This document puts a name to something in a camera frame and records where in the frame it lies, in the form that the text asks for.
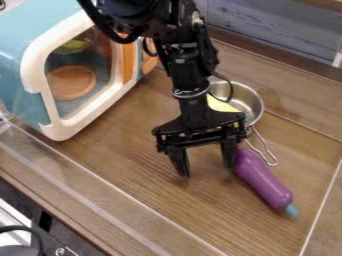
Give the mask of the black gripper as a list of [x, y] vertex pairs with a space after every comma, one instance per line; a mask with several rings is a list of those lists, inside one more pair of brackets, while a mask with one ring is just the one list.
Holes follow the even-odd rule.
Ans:
[[235, 166], [237, 143], [245, 137], [245, 114], [241, 111], [220, 111], [209, 106], [208, 93], [177, 91], [180, 115], [152, 129], [156, 150], [168, 155], [181, 177], [189, 176], [185, 149], [220, 143], [225, 170]]

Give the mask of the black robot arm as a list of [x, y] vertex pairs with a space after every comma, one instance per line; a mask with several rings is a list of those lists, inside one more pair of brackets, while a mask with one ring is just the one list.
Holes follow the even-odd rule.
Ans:
[[180, 116], [152, 130], [157, 151], [168, 155], [176, 172], [189, 175], [185, 149], [217, 143], [227, 170], [233, 168], [237, 143], [245, 137], [240, 112], [209, 108], [208, 77], [214, 74], [217, 51], [210, 43], [204, 17], [193, 0], [77, 0], [106, 37], [128, 44], [149, 38], [156, 56], [172, 81]]

